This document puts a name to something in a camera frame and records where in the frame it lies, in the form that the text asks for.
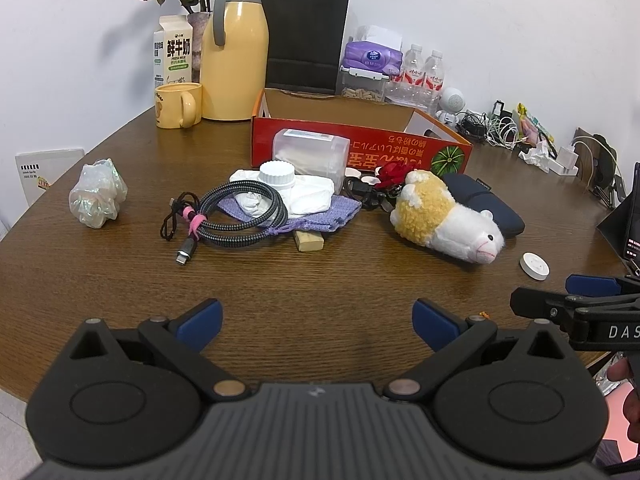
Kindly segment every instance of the stuffed toy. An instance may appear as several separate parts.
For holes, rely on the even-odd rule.
[[[490,264],[504,238],[490,211],[456,203],[446,184],[429,171],[407,174],[391,212],[396,232],[414,244],[476,264]]]

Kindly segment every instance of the artificial flower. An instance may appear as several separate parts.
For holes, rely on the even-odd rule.
[[[414,164],[405,164],[404,162],[388,162],[378,173],[380,182],[375,185],[376,189],[386,189],[388,187],[403,184],[407,173],[415,170]]]

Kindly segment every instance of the human hand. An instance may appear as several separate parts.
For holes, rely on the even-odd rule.
[[[632,379],[633,376],[631,366],[626,358],[620,359],[620,361],[607,369],[607,379],[609,381],[617,382],[624,379]],[[629,421],[626,436],[630,441],[640,444],[640,399],[635,388],[626,396],[625,403],[622,405],[622,413],[626,420]]]

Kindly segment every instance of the blue gripper pad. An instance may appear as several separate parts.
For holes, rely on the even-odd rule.
[[[191,312],[175,330],[175,337],[193,351],[200,352],[222,329],[222,303],[207,300]]]
[[[418,300],[411,315],[414,331],[434,352],[457,338],[466,324],[455,316],[446,316],[432,305]]]
[[[622,291],[615,278],[583,276],[582,274],[571,274],[564,282],[564,288],[569,294],[587,296],[588,298],[619,296]]]

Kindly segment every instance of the smartphone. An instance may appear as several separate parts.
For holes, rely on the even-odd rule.
[[[634,187],[631,190],[631,207],[629,218],[626,221],[626,245],[624,249],[625,260],[633,260],[640,263],[640,201],[638,200],[638,187],[640,186],[640,162],[636,162],[634,168]]]

